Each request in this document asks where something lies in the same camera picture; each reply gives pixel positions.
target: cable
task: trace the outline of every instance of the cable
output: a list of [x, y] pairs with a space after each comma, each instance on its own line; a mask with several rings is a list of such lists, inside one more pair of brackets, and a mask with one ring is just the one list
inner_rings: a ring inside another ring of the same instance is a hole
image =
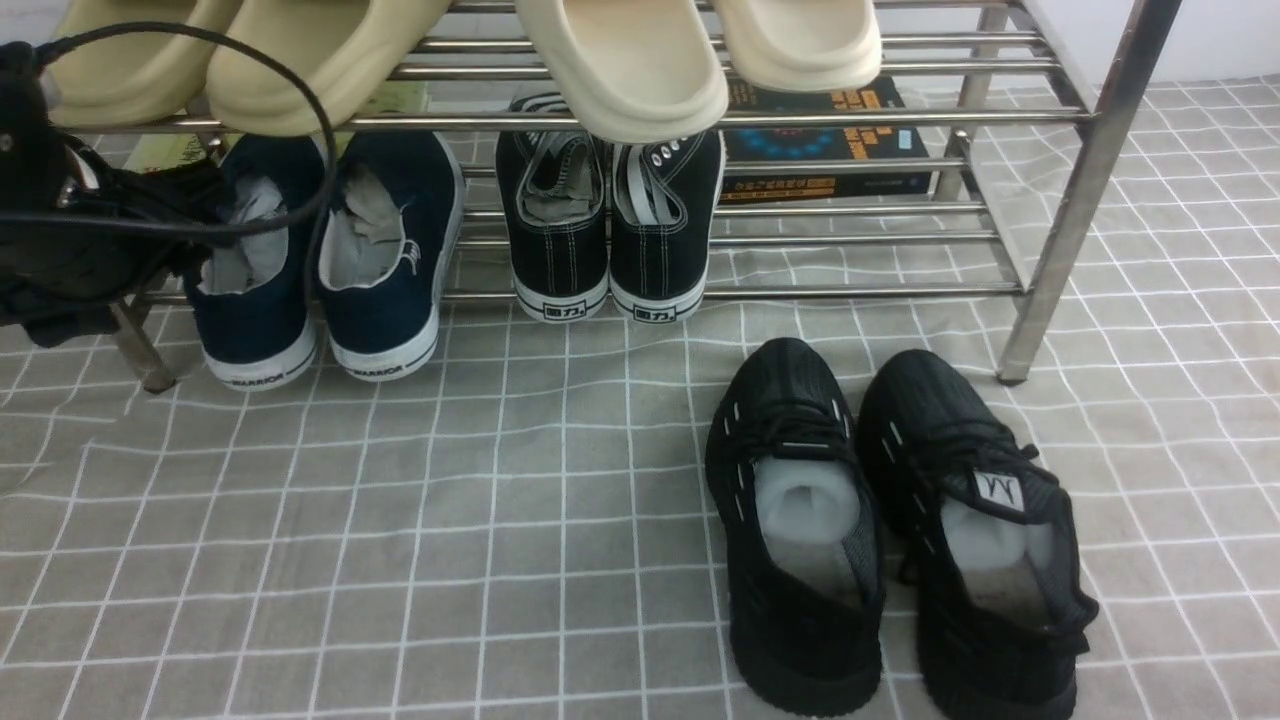
[[[266, 65], [276, 74], [283, 77], [302, 94], [306, 99], [307, 105], [315, 113], [316, 119], [320, 122], [320, 133], [324, 137], [325, 146], [325, 172], [324, 181], [320, 183], [320, 190], [316, 191], [301, 208], [291, 210], [284, 215], [270, 218], [265, 220], [253, 220], [250, 223], [241, 223], [234, 225], [206, 225], [200, 223], [156, 223], [150, 220], [133, 220], [124, 218], [92, 218], [86, 215], [67, 215], [58, 213], [0, 213], [0, 227], [41, 227], [52, 229], [81, 229], [81, 231], [109, 231], [115, 233], [127, 233], [133, 236], [161, 236], [173, 237], [179, 236], [189, 240], [201, 238], [218, 238], [218, 237], [246, 237], [255, 234], [264, 234], [268, 232], [288, 228], [297, 224], [298, 222], [311, 218], [323, 208], [329, 205], [333, 197], [334, 187], [338, 181], [338, 138], [333, 131], [333, 123], [329, 120], [328, 113], [324, 110], [324, 105], [320, 104], [320, 99], [316, 94], [307, 87], [306, 81], [297, 76], [293, 70], [287, 68], [279, 60], [275, 60], [270, 55], [246, 45], [238, 40], [227, 37], [225, 35], [212, 32], [209, 29], [184, 26], [180, 23], [166, 23], [166, 22], [132, 22], [132, 23], [119, 23], [111, 24], [79, 35], [73, 35], [68, 37], [61, 37], [45, 45], [41, 45], [36, 53], [40, 59], [40, 68], [44, 69], [52, 63], [58, 61], [68, 53], [83, 47], [90, 42], [97, 42], [99, 40], [106, 40], [109, 37], [119, 37], [122, 35], [136, 35], [155, 32], [163, 35], [183, 35], [187, 37], [193, 37], [196, 40], [204, 40], [205, 42], [211, 42], [214, 45], [228, 47], [246, 55], [262, 65]], [[316, 222], [311, 231], [311, 240], [307, 243], [308, 255], [312, 247], [320, 240], [320, 233], [324, 229], [324, 223]]]

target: slipper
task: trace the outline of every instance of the slipper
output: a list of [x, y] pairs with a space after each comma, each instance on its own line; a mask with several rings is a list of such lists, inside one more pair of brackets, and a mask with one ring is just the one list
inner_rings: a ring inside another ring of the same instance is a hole
[[705, 131], [728, 109], [694, 0], [516, 0], [516, 13], [591, 135], [663, 142]]
[[[241, 0], [74, 0], [58, 37], [134, 20], [165, 20], [227, 32]], [[50, 65], [64, 127], [159, 120], [182, 110], [205, 85], [214, 46], [177, 35], [133, 33], [92, 42]]]
[[733, 68], [765, 90], [864, 87], [881, 70], [872, 0], [713, 0]]
[[[337, 126], [361, 109], [448, 6], [449, 0], [247, 0], [228, 35], [298, 73]], [[214, 53], [206, 94], [214, 117], [238, 131], [320, 129], [292, 85], [229, 49]]]

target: floor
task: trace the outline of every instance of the floor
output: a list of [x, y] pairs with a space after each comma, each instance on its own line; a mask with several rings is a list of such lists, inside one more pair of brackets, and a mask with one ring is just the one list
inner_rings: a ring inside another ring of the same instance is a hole
[[[1075, 146], [1065, 129], [984, 143], [1028, 254]], [[1103, 607], [1076, 717], [1280, 717], [1280, 77], [1153, 88], [1094, 229], [1016, 389], [991, 377], [1004, 300], [709, 305], [675, 328], [453, 309], [410, 379], [330, 360], [253, 396], [201, 368], [184, 310], [148, 320], [187, 374], [161, 397], [106, 343], [32, 352], [0, 331], [3, 715], [782, 717], [726, 644], [699, 465], [736, 366], [792, 334], [854, 401], [891, 354], [931, 347], [1039, 445]], [[815, 250], [718, 255], [712, 277], [992, 272], [984, 251]], [[860, 719], [937, 716], [913, 606], [891, 584]]]

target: metal shoe rack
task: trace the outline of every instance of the metal shoe rack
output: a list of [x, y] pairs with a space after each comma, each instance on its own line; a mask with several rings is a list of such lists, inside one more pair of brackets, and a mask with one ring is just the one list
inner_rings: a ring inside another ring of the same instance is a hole
[[[975, 297], [1005, 296], [1018, 306], [1018, 319], [1005, 346], [997, 377], [1016, 384], [1027, 379], [1044, 338], [1048, 320], [1066, 286], [1068, 275], [1089, 229], [1093, 214], [1110, 181], [1147, 82], [1178, 14], [1180, 0], [1135, 0], [1115, 61], [1101, 92], [1094, 94], [1062, 53], [1062, 46], [1044, 22], [1037, 0], [876, 0], [881, 10], [961, 8], [978, 10], [975, 32], [886, 35], [887, 51], [941, 51], [937, 59], [887, 60], [883, 72], [902, 76], [963, 76], [959, 102], [954, 109], [888, 109], [824, 114], [730, 114], [722, 129], [814, 128], [814, 127], [942, 127], [950, 128], [946, 151], [927, 160], [856, 160], [845, 163], [768, 163], [776, 174], [806, 172], [870, 173], [884, 170], [937, 170], [938, 183], [929, 201], [896, 204], [847, 204], [829, 206], [749, 206], [722, 208], [719, 218], [796, 218], [796, 217], [957, 217], [977, 218], [980, 231], [936, 231], [929, 233], [876, 232], [865, 234], [812, 237], [717, 237], [713, 249], [778, 249], [827, 246], [928, 246], [983, 243], [991, 247], [1000, 268], [997, 282], [899, 283], [850, 286], [726, 287], [709, 288], [708, 300], [858, 300], [884, 297]], [[712, 12], [699, 1], [703, 12]], [[511, 0], [456, 0], [453, 14], [512, 14]], [[723, 40], [713, 38], [723, 50]], [[956, 56], [955, 50], [969, 50]], [[1021, 56], [1001, 56], [1001, 49], [1021, 49]], [[509, 58], [504, 63], [406, 61], [392, 79], [485, 83], [494, 81], [544, 81], [549, 74], [538, 61], [525, 38], [480, 40], [431, 37], [417, 47], [416, 56], [451, 55]], [[1042, 74], [1057, 96], [1059, 105], [1044, 109], [991, 109], [987, 97], [992, 78], [1000, 74]], [[1078, 131], [1082, 146], [1062, 193], [1057, 215], [1050, 228], [1034, 269], [1028, 272], [1014, 249], [1006, 223], [997, 208], [987, 202], [984, 186], [974, 172], [972, 143], [983, 126], [1069, 124]], [[426, 113], [357, 117], [343, 126], [348, 131], [424, 129], [424, 131], [538, 131], [576, 127], [567, 115], [531, 118], [515, 113]], [[197, 133], [216, 138], [225, 131], [210, 117], [184, 115], [154, 124], [114, 128], [122, 135]], [[751, 174], [762, 164], [730, 164], [727, 174]], [[474, 178], [493, 177], [488, 167], [465, 168]], [[466, 219], [492, 227], [502, 214], [468, 210]], [[471, 237], [458, 245], [460, 252], [492, 251], [506, 247], [503, 238]], [[451, 288], [449, 301], [513, 301], [509, 288]], [[143, 387], [151, 392], [168, 389], [174, 377], [142, 331], [142, 319], [156, 305], [182, 305], [180, 293], [141, 291], [132, 302], [120, 302], [114, 311], [122, 329], [115, 340]]]

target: white wall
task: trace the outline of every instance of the white wall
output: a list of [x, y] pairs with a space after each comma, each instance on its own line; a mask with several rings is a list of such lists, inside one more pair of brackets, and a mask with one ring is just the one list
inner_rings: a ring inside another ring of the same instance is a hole
[[[49, 37], [68, 0], [0, 0], [0, 41]], [[1165, 0], [1151, 0], [1162, 3]], [[1085, 72], [1106, 76], [1129, 0], [1041, 0]], [[973, 12], [882, 13], [886, 32], [972, 27]], [[449, 33], [507, 35], [513, 18], [449, 18]], [[1184, 0], [1156, 79], [1221, 79], [1280, 73], [1280, 0]]]

